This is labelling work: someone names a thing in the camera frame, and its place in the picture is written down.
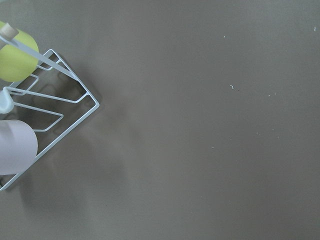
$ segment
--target white cup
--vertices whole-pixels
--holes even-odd
[[[37,136],[28,124],[0,120],[0,175],[25,171],[34,163],[37,151]]]

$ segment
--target white metal frame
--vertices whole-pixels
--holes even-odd
[[[18,85],[21,84],[23,81],[13,82],[10,86],[5,86],[3,88],[3,89],[8,90],[11,95],[29,94],[29,95],[34,95],[34,96],[39,96],[39,97],[43,97],[43,98],[54,99],[54,100],[67,102],[67,103],[73,103],[73,104],[79,103],[81,100],[83,100],[85,97],[88,96],[94,101],[94,106],[92,108],[90,108],[85,114],[83,114],[74,123],[72,123],[63,133],[61,133],[57,138],[55,138],[48,146],[46,146],[35,157],[34,162],[33,162],[33,164],[34,164],[49,149],[51,149],[55,144],[57,144],[57,142],[59,142],[65,135],[67,135],[72,129],[74,129],[78,124],[80,124],[85,118],[87,118],[90,114],[92,114],[99,107],[99,103],[96,100],[96,98],[92,95],[92,93],[88,90],[88,88],[78,78],[78,76],[71,70],[71,68],[66,64],[66,62],[54,50],[49,49],[44,55],[42,55],[42,54],[34,51],[33,49],[29,48],[28,46],[22,44],[21,42],[15,40],[15,39],[12,39],[11,41],[7,41],[6,39],[1,37],[1,35],[0,35],[0,41],[1,40],[4,41],[6,44],[9,44],[9,45],[12,45],[12,46],[14,46],[16,48],[19,48],[20,50],[30,54],[31,56],[33,56],[33,57],[35,57],[37,59],[39,59],[39,64],[37,65],[37,68],[42,69],[44,71],[50,71],[52,69],[56,69],[59,72],[65,74],[65,75],[69,76],[70,78],[74,79],[75,81],[79,82],[81,84],[81,86],[83,87],[83,89],[85,90],[85,94],[82,95],[77,100],[70,100],[70,99],[66,99],[66,98],[61,98],[61,97],[56,97],[56,96],[52,96],[52,95],[47,95],[47,94],[34,92],[34,91],[31,91],[31,89],[39,81],[39,77],[37,75],[35,75],[35,74],[31,74],[30,76],[33,77],[35,80],[33,81],[33,83],[26,90],[22,90],[22,89],[17,88]],[[58,60],[57,61],[50,60],[49,58],[52,55],[56,55]],[[49,68],[45,68],[45,67],[41,66],[42,63],[46,63],[50,67]],[[15,106],[18,106],[18,107],[27,108],[27,109],[30,109],[30,110],[40,111],[40,112],[43,112],[43,113],[47,113],[47,114],[52,114],[52,115],[58,116],[58,119],[55,120],[51,125],[49,125],[45,129],[34,129],[35,132],[46,132],[46,131],[48,131],[49,129],[51,129],[54,125],[56,125],[64,117],[64,115],[62,113],[59,113],[59,112],[53,112],[53,111],[49,111],[49,110],[46,110],[46,109],[43,109],[43,108],[33,107],[33,106],[29,106],[29,105],[26,105],[26,104],[23,104],[23,103],[19,103],[19,102],[13,102],[13,104]],[[20,172],[18,174],[15,174],[7,183],[5,183],[3,186],[0,186],[0,191],[3,191],[5,189],[7,189],[24,172],[25,171]]]

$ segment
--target dish rack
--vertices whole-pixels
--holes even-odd
[[[42,55],[15,39],[8,41],[0,35],[0,40],[39,60],[30,76],[3,87],[2,91],[14,107],[9,113],[0,114],[0,120],[22,120],[32,127],[38,139],[34,164],[92,114],[99,103],[53,49]],[[0,191],[7,189],[25,171],[0,175]]]

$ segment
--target yellow cup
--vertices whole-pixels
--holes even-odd
[[[0,21],[0,28],[5,25]],[[19,30],[14,39],[39,52],[38,45],[32,36]],[[0,49],[0,79],[7,82],[17,82],[27,78],[37,67],[38,59],[21,51],[20,49],[6,45]]]

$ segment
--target gray tabletop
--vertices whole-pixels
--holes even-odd
[[[320,235],[320,2],[9,0],[100,108],[0,192],[0,239]]]

